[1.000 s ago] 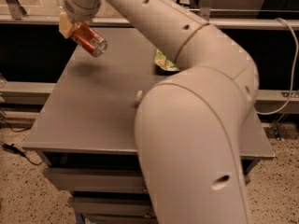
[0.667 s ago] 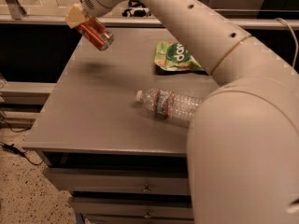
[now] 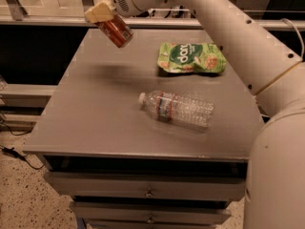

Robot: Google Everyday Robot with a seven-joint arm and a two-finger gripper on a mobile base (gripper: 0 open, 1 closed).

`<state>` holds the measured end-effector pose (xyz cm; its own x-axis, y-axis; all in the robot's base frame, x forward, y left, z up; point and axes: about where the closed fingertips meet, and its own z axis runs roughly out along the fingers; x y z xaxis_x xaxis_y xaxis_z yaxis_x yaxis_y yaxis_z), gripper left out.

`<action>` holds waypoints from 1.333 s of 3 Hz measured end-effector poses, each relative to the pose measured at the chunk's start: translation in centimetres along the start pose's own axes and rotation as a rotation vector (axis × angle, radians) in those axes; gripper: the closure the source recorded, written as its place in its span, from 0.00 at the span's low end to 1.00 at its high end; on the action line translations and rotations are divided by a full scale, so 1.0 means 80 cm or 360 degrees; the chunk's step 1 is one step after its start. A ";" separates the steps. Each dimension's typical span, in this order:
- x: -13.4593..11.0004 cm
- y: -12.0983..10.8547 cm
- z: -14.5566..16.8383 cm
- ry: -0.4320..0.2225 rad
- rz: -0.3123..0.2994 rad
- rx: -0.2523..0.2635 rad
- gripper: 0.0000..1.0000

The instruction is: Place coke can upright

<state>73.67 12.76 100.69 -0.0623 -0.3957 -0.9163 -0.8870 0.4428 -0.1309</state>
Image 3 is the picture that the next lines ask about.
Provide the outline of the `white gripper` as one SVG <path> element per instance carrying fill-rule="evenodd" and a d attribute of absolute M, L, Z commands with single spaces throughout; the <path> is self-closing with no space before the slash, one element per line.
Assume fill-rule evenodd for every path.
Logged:
<path fill-rule="evenodd" d="M 155 7 L 159 0 L 112 0 L 114 2 L 100 2 L 85 11 L 85 18 L 90 23 L 107 22 L 113 20 L 115 8 L 123 17 L 136 16 L 145 10 Z"/>

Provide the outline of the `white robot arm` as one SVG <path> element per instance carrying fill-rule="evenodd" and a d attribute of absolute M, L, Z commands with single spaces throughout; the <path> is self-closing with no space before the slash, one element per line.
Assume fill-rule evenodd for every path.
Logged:
<path fill-rule="evenodd" d="M 269 121 L 248 165 L 244 229 L 305 229 L 305 64 L 229 0 L 100 0 L 95 23 L 121 22 L 166 3 L 183 5 L 222 47 Z"/>

